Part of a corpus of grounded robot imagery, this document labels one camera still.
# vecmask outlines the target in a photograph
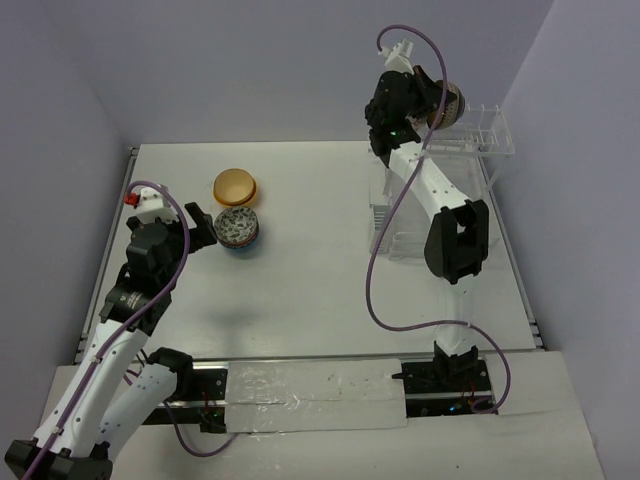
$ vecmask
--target red component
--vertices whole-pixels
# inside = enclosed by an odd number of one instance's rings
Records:
[[[140,202],[140,195],[138,195],[137,193],[132,193],[130,195],[124,196],[124,203],[127,205],[135,207],[138,205],[138,202]]]

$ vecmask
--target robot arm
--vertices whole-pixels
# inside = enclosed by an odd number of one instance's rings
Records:
[[[393,49],[383,48],[385,69],[373,99],[365,108],[371,127],[371,148],[387,168],[408,182],[418,158],[425,155],[418,131],[432,126],[443,94],[441,81],[434,82],[420,66],[409,60],[413,44],[408,40]],[[464,113],[465,100],[454,84],[447,85],[445,110],[437,128],[447,128]],[[433,275],[446,282],[448,319],[463,319],[461,304],[475,285],[475,276],[488,256],[489,209],[482,200],[471,201],[438,168],[425,158],[411,190],[425,209],[431,227],[424,258]],[[451,378],[473,368],[478,350],[469,329],[440,326],[436,331],[435,362],[440,378]]]
[[[127,263],[106,296],[100,311],[101,322],[58,405],[32,440],[14,441],[7,451],[5,461],[18,478],[22,478],[52,433],[56,435],[55,441],[32,479],[109,478],[113,461],[151,411],[167,398],[180,398],[189,385],[192,358],[161,348],[150,355],[131,388],[108,408],[126,369],[171,303],[170,291],[117,338],[102,360],[96,353],[124,322],[165,288],[178,268],[185,241],[183,226],[158,191],[144,188],[140,195],[133,194],[125,202],[136,209],[136,216],[127,221],[132,231]],[[215,244],[211,216],[205,215],[195,203],[185,208],[196,224],[189,230],[189,253]],[[95,368],[95,372],[89,384],[64,428],[58,428],[61,412],[70,404],[90,368]]]

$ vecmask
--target gray wall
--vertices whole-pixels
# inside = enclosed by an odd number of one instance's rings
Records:
[[[557,0],[504,107],[499,201],[609,480],[640,478],[637,0]]]
[[[433,36],[471,102],[499,103],[552,0],[42,3],[138,144],[365,138],[381,68],[375,36],[396,22]],[[415,58],[439,78],[427,46]]]
[[[73,359],[126,155],[37,1],[2,1],[0,65],[5,452],[31,436],[56,365]]]

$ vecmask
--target transparent dish rack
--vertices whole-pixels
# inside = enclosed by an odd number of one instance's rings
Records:
[[[499,107],[467,106],[464,116],[455,125],[435,133],[427,152],[469,198],[485,198],[489,203],[487,193],[498,178],[501,162],[488,182],[479,162],[485,158],[504,159],[513,155],[515,149]],[[372,159],[369,167],[370,251],[403,186],[400,178],[385,168],[378,158]],[[424,258],[429,227],[426,212],[410,191],[394,216],[378,253],[388,254],[391,260]],[[499,234],[490,233],[490,236],[491,248],[499,240]]]

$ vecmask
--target white table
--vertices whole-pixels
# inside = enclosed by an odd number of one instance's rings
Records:
[[[165,346],[200,359],[410,354],[433,351],[433,329],[398,334],[378,328],[364,301],[369,260],[366,142],[143,145],[130,180],[167,185],[181,203],[214,217],[212,195],[227,168],[257,180],[259,244],[245,254],[221,246],[190,256],[148,350]],[[125,207],[103,272],[91,321],[126,261]],[[474,294],[475,322],[506,350],[535,347],[504,242],[498,243]],[[449,293],[424,260],[381,256],[373,302],[393,325],[442,319]],[[490,350],[484,340],[481,350]]]

